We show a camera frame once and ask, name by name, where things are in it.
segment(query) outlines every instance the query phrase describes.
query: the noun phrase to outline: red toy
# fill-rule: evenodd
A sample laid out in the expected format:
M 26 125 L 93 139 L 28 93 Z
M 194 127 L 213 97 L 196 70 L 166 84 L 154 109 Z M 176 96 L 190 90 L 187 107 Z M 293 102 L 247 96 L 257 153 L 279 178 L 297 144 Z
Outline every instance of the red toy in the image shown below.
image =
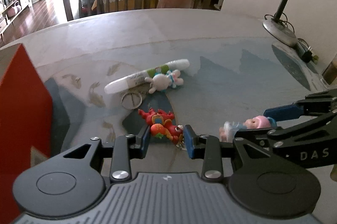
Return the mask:
M 166 136 L 174 144 L 178 144 L 178 142 L 183 140 L 183 130 L 179 127 L 180 125 L 176 126 L 172 124 L 174 114 L 171 111 L 166 113 L 158 109 L 158 112 L 156 112 L 153 108 L 150 108 L 149 112 L 146 113 L 138 109 L 138 114 L 151 126 L 150 133 L 152 136 L 160 139 Z

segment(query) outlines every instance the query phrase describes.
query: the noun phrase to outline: silver bolt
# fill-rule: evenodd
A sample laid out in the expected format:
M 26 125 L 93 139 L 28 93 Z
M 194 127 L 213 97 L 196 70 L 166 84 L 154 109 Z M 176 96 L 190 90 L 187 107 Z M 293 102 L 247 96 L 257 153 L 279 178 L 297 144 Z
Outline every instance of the silver bolt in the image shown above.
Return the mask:
M 283 145 L 283 141 L 278 141 L 278 142 L 276 142 L 276 143 L 274 143 L 274 147 L 275 148 L 277 148 L 277 147 L 280 147 L 280 146 L 282 146 Z
M 126 179 L 129 176 L 127 171 L 115 171 L 112 173 L 114 179 Z
M 221 173 L 216 170 L 209 170 L 205 172 L 205 177 L 207 177 L 208 179 L 218 179 L 219 177 L 221 177 Z

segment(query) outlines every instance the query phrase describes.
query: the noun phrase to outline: white logo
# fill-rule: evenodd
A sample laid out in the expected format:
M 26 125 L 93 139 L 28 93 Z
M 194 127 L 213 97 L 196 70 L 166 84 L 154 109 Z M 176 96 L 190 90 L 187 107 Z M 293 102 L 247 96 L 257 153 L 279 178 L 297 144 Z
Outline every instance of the white logo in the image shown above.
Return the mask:
M 169 181 L 170 179 L 172 179 L 172 176 L 170 175 L 163 176 L 163 179 L 165 179 L 166 181 Z

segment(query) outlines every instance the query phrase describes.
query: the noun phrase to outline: tabletop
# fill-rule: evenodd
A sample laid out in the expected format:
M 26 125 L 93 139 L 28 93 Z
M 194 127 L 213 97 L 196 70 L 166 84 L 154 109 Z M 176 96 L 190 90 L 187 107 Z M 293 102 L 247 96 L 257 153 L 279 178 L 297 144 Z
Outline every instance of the tabletop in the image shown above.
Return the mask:
M 25 45 L 53 97 L 54 153 L 92 136 L 111 141 L 139 130 L 143 121 L 135 111 L 121 106 L 123 93 L 107 95 L 104 86 L 172 60 L 190 61 L 181 75 L 183 86 L 154 95 L 146 94 L 148 86 L 136 88 L 144 96 L 141 107 L 172 110 L 176 124 L 190 124 L 196 134 L 218 136 L 225 121 L 245 121 L 267 108 L 326 90 L 314 65 L 306 65 L 294 50 L 273 38 L 262 21 L 211 10 L 102 14 L 46 28 L 7 46 L 15 43 Z M 128 126 L 129 121 L 136 125 Z M 230 160 L 223 162 L 225 175 L 231 175 Z M 102 173 L 109 167 L 106 160 Z M 172 143 L 155 141 L 147 157 L 132 160 L 131 167 L 133 175 L 138 171 L 200 172 L 202 160 L 189 159 L 186 151 Z M 322 186 L 314 215 L 324 223 L 337 219 L 331 168 L 310 170 Z

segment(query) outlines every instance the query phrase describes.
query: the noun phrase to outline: power cord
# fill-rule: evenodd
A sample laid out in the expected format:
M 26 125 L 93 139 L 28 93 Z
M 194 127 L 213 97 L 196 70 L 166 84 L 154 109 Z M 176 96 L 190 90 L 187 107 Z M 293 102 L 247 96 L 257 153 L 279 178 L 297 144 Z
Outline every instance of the power cord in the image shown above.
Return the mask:
M 284 27 L 287 28 L 289 28 L 288 25 L 290 25 L 293 29 L 293 33 L 295 34 L 295 28 L 290 22 L 288 22 L 287 15 L 285 13 L 282 13 L 282 15 L 285 16 L 285 20 L 279 19 L 279 23 L 281 23 Z M 274 15 L 266 14 L 265 20 L 267 20 L 267 16 L 274 18 Z M 305 63 L 308 63 L 310 61 L 313 61 L 314 64 L 318 63 L 318 56 L 312 55 L 312 47 L 304 39 L 298 38 L 298 43 L 294 46 L 294 49 L 297 55 L 300 57 L 300 59 Z

